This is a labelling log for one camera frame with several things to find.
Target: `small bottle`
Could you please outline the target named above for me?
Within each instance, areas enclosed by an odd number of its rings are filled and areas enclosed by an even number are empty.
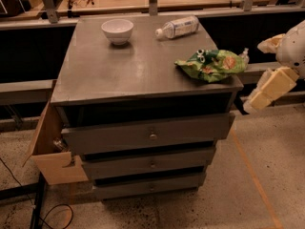
[[[196,16],[190,16],[165,23],[162,29],[155,31],[155,35],[157,38],[167,37],[173,39],[181,35],[196,32],[198,28],[198,18]]]
[[[247,65],[249,63],[249,60],[250,60],[248,52],[249,52],[249,49],[245,48],[244,52],[239,55],[245,61],[246,67],[247,67]]]

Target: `wire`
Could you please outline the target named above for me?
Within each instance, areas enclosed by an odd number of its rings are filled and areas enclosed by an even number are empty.
[[[1,162],[3,163],[3,165],[8,169],[8,171],[10,172],[11,176],[13,177],[13,179],[19,184],[19,186],[23,189],[23,186],[21,185],[21,183],[17,180],[17,178],[13,175],[12,171],[10,170],[9,166],[3,161],[3,159],[0,157]],[[34,203],[32,202],[30,196],[28,194],[26,194],[26,196],[28,197],[31,205],[34,205]]]
[[[13,177],[13,179],[14,179],[14,180],[19,184],[19,186],[23,189],[24,187],[22,186],[22,184],[21,184],[21,183],[19,182],[19,180],[15,177],[15,175],[12,173],[11,169],[9,168],[9,166],[3,161],[3,159],[2,159],[1,157],[0,157],[0,161],[1,161],[1,162],[3,163],[3,165],[8,169],[8,171],[10,172],[11,176]],[[29,199],[31,205],[34,205],[34,203],[32,202],[32,200],[31,200],[31,198],[30,198],[30,196],[29,196],[28,194],[26,194],[26,196],[28,197],[28,199]],[[69,206],[69,204],[63,203],[63,204],[55,205],[54,207],[52,207],[52,208],[49,210],[49,212],[45,215],[45,217],[44,217],[43,219],[42,219],[41,217],[39,217],[39,218],[42,220],[42,222],[43,222],[44,224],[46,224],[50,229],[55,229],[55,228],[53,228],[53,227],[51,227],[50,225],[48,225],[48,224],[45,222],[45,220],[46,220],[47,216],[50,214],[50,212],[51,212],[53,209],[55,209],[55,208],[57,208],[57,207],[60,207],[60,206],[69,207],[69,209],[71,210],[71,218],[70,218],[68,224],[67,224],[65,227],[61,228],[61,229],[66,229],[66,228],[71,224],[71,222],[72,222],[72,220],[73,220],[74,212],[73,212],[72,208]]]

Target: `open box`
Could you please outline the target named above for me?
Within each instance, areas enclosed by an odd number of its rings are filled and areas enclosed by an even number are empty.
[[[61,137],[62,122],[58,112],[47,103],[30,142],[26,161],[34,160],[49,185],[88,180],[79,156],[58,153],[53,141]]]

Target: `chip bag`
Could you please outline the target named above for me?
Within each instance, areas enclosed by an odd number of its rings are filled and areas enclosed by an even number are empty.
[[[233,52],[225,50],[198,50],[189,60],[176,60],[191,78],[216,82],[246,69],[245,61]]]

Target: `floor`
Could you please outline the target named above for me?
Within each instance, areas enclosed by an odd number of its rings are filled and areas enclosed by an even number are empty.
[[[0,133],[0,157],[22,184],[38,179],[31,160],[22,167],[32,134],[33,130]],[[46,189],[41,217],[53,206],[67,203],[73,210],[72,229],[303,229],[304,134],[303,105],[236,113],[228,138],[218,142],[198,191],[101,202],[88,182],[53,185]],[[2,163],[0,173],[0,189],[17,186]],[[0,201],[0,227],[29,228],[31,211],[27,197]],[[63,228],[70,218],[68,208],[57,207],[46,222]]]

